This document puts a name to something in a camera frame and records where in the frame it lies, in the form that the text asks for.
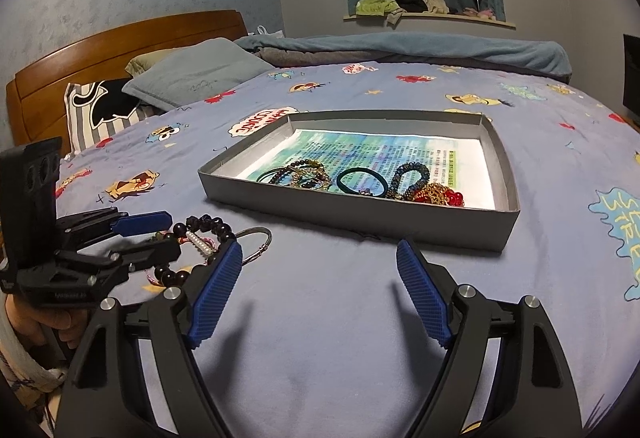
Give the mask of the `person's left hand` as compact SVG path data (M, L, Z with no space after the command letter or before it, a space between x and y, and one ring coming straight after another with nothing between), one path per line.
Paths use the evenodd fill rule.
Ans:
M11 328L26 346L43 346L47 343L44 330L58 333L58 338L70 349L75 349L85 333L88 311L33 307L23 296L9 294L4 309Z

